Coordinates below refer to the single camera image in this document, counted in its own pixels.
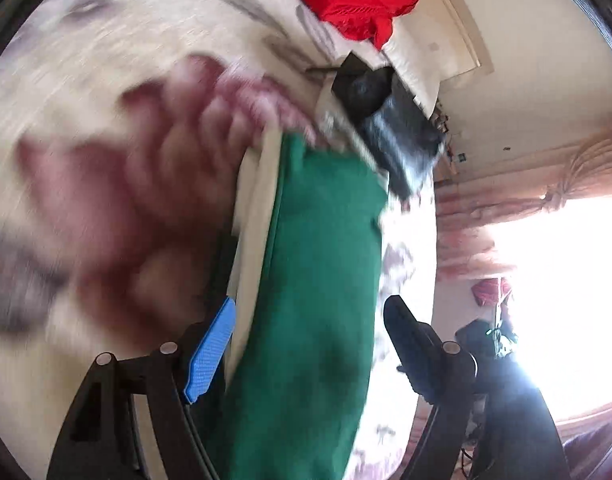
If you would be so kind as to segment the cream bed headboard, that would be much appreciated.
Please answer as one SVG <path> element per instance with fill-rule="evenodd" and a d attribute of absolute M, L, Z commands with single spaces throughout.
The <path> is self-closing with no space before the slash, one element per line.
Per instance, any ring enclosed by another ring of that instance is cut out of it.
<path fill-rule="evenodd" d="M 440 70 L 440 90 L 463 88 L 495 70 L 466 0 L 420 0 L 420 5 L 438 25 L 428 48 Z"/>

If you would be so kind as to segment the red cloth on sill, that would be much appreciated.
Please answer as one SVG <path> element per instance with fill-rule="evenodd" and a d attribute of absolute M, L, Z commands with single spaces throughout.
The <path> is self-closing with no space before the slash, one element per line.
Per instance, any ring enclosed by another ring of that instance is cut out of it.
<path fill-rule="evenodd" d="M 471 287 L 475 303 L 482 308 L 499 306 L 512 291 L 505 278 L 484 278 Z"/>

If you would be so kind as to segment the white pillow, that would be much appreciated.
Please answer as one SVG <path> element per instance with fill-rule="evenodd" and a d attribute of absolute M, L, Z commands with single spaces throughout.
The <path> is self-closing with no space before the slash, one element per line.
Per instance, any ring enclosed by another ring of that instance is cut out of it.
<path fill-rule="evenodd" d="M 395 72 L 430 118 L 440 93 L 440 76 L 422 46 L 403 24 L 394 21 L 391 37 L 381 48 Z"/>

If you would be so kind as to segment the folded black leather garment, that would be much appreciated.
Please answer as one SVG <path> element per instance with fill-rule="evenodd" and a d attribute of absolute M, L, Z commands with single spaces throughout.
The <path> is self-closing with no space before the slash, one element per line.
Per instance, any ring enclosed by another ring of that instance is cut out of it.
<path fill-rule="evenodd" d="M 322 84 L 318 67 L 336 67 L 332 92 L 376 163 L 390 175 L 388 189 L 402 202 L 423 188 L 443 154 L 446 133 L 426 118 L 391 65 L 371 68 L 355 53 L 338 66 L 312 66 L 305 75 Z"/>

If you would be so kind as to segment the floral purple bed blanket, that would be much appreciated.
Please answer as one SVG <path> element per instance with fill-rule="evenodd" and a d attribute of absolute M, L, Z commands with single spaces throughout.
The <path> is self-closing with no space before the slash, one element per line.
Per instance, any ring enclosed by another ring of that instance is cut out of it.
<path fill-rule="evenodd" d="M 0 58 L 0 236 L 27 247 L 49 272 L 39 300 L 0 301 L 0 438 L 30 478 L 47 474 L 62 418 L 92 357 L 132 356 L 133 328 L 96 322 L 78 301 L 82 272 L 144 258 L 129 287 L 152 332 L 190 318 L 198 292 L 177 272 L 216 233 L 234 187 L 202 170 L 225 149 L 203 151 L 186 127 L 143 135 L 151 114 L 131 115 L 120 95 L 148 81 L 210 88 L 225 72 L 244 104 L 210 96 L 204 125 L 256 144 L 292 128 L 318 148 L 322 88 L 308 67 L 356 52 L 300 0 L 46 0 Z"/>

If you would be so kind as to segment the pink floral curtain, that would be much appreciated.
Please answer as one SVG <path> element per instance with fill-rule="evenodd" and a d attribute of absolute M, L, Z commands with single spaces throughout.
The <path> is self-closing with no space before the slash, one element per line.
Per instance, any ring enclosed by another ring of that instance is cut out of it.
<path fill-rule="evenodd" d="M 438 184 L 437 279 L 505 274 L 514 263 L 487 232 L 490 226 L 603 196 L 612 197 L 612 125 L 583 141 L 512 160 L 496 174 Z"/>

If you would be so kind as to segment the green varsity jacket cream sleeves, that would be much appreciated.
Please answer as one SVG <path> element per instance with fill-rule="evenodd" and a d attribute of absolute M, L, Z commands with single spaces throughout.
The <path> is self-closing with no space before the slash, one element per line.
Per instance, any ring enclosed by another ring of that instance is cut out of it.
<path fill-rule="evenodd" d="M 339 479 L 367 400 L 386 194 L 358 157 L 282 139 L 248 343 L 204 445 L 223 479 Z"/>

